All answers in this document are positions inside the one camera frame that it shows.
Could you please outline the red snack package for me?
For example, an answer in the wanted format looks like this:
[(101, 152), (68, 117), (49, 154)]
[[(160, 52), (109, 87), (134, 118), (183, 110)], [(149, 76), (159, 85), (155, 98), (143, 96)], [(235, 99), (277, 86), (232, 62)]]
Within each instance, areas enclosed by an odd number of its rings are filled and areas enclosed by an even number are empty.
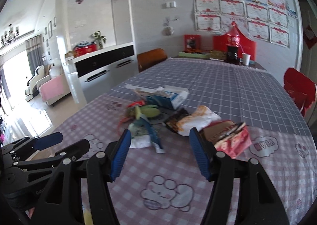
[(212, 122), (199, 134), (203, 139), (211, 142), (217, 151), (222, 151), (233, 159), (251, 145), (245, 122), (234, 123), (230, 120)]

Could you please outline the white blue wrapper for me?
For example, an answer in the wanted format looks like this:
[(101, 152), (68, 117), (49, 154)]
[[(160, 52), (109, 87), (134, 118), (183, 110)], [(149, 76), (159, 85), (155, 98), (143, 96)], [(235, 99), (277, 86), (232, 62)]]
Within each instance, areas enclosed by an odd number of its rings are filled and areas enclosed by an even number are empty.
[(130, 123), (128, 129), (132, 135), (130, 148), (142, 149), (152, 146), (154, 147), (156, 153), (165, 153), (158, 133), (147, 118), (141, 117), (135, 120), (133, 123)]

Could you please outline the green leaf trash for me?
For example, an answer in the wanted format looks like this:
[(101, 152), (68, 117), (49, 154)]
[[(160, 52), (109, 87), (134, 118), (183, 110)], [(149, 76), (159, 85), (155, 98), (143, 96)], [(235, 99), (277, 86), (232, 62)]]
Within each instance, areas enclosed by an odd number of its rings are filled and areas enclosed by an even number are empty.
[(133, 106), (127, 109), (127, 115), (129, 117), (135, 117), (139, 119), (141, 115), (146, 116), (146, 118), (155, 118), (160, 115), (160, 110), (156, 105), (143, 105), (143, 106)]

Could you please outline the dark snack wrapper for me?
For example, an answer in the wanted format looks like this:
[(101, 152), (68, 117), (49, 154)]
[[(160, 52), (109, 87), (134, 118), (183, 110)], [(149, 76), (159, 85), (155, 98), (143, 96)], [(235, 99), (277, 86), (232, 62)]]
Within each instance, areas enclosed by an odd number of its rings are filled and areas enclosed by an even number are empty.
[(184, 109), (180, 109), (175, 111), (172, 115), (170, 115), (164, 122), (163, 125), (170, 130), (171, 132), (178, 133), (177, 123), (183, 119), (184, 117), (189, 116), (190, 114)]

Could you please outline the orange white plastic bag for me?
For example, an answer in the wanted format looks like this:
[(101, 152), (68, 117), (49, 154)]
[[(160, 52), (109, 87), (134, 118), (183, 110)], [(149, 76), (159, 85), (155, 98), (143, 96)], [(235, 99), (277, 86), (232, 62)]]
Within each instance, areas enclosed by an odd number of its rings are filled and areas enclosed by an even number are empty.
[(192, 114), (182, 118), (176, 123), (177, 133), (181, 136), (189, 136), (190, 130), (196, 128), (200, 131), (210, 123), (220, 121), (221, 117), (205, 105), (200, 105)]

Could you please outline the blue white paper box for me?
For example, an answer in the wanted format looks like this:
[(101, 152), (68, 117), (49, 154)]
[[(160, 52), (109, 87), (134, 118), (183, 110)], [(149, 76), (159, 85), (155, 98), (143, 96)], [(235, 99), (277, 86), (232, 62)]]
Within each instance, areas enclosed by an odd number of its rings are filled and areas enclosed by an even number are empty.
[(154, 104), (169, 110), (177, 110), (189, 95), (188, 89), (174, 86), (150, 89), (127, 84), (125, 88), (135, 92), (147, 104)]

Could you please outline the pink blanket on sofa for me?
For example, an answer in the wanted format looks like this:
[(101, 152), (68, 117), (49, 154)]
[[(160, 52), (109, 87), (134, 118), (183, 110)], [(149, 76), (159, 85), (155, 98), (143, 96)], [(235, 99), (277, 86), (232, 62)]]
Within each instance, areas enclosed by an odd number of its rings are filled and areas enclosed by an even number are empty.
[(49, 79), (39, 86), (42, 101), (52, 105), (57, 100), (70, 93), (70, 89), (64, 74)]

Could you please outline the beige sofa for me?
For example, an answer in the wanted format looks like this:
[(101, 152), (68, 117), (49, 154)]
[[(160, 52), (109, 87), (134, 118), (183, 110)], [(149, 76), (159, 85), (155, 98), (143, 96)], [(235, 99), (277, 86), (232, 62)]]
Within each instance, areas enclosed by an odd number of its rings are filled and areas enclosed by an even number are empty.
[(67, 79), (61, 65), (53, 66), (49, 70), (49, 75), (40, 79), (36, 83), (36, 88), (39, 91), (41, 99), (48, 106), (70, 94), (70, 89)]

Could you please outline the white sideboard cabinet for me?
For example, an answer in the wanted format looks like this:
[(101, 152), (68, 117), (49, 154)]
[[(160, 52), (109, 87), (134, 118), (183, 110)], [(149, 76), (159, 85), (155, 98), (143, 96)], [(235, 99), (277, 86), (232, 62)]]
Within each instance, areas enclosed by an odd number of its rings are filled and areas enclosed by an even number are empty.
[(132, 42), (76, 57), (69, 61), (69, 68), (88, 103), (139, 73)]

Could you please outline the pink checked tablecloth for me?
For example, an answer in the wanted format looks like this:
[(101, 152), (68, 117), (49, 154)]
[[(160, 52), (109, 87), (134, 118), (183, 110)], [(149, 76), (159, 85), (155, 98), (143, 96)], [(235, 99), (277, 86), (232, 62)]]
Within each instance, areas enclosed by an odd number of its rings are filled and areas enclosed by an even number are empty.
[[(116, 141), (122, 132), (118, 123), (129, 101), (109, 95), (93, 100), (66, 119), (57, 131), (62, 143), (57, 152), (87, 139), (89, 158)], [(200, 224), (212, 183), (199, 171), (187, 137), (155, 123), (164, 148), (130, 149), (120, 176), (109, 184), (121, 224)], [(256, 158), (264, 167), (283, 202), (290, 224), (298, 224), (316, 198), (316, 146), (311, 137), (249, 127), (251, 145), (239, 155)]]

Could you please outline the red gift boxes on cabinet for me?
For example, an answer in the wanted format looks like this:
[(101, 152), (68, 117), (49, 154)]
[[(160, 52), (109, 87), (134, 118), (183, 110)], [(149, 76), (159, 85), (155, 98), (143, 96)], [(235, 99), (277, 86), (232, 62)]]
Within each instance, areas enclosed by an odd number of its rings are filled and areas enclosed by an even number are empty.
[(98, 50), (98, 45), (94, 42), (81, 41), (77, 45), (75, 45), (74, 57), (79, 57), (85, 55), (87, 53), (91, 53)]

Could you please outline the brown wooden chair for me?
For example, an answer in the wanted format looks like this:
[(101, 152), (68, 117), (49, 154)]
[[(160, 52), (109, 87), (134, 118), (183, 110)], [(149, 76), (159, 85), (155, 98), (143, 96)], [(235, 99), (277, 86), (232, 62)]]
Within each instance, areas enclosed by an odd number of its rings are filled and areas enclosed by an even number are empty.
[(161, 48), (140, 53), (137, 56), (139, 72), (142, 72), (160, 62), (163, 62), (167, 58), (168, 58), (167, 54)]

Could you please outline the potted green plant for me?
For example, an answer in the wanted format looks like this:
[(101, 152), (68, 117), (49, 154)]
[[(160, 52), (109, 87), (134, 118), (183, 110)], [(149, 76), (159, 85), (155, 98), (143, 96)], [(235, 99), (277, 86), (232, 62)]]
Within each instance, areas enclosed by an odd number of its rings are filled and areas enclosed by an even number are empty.
[(106, 37), (102, 35), (101, 31), (96, 31), (90, 35), (90, 38), (93, 39), (92, 42), (98, 45), (98, 49), (102, 49), (104, 44), (106, 44)]

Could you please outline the white paper cup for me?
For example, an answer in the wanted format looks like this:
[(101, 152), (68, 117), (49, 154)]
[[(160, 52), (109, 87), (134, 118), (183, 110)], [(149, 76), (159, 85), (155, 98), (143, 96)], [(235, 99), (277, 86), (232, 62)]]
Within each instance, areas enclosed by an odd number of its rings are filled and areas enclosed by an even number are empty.
[(242, 54), (242, 64), (244, 66), (249, 66), (251, 55), (247, 53)]

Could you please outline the cola bottle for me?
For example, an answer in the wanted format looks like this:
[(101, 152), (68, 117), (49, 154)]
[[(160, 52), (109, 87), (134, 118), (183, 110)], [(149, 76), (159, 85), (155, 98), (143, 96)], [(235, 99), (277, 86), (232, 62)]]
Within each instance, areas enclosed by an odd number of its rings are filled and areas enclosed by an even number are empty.
[(226, 33), (226, 62), (230, 64), (238, 64), (240, 58), (238, 56), (240, 46), (240, 34), (236, 22), (232, 22), (230, 30)]

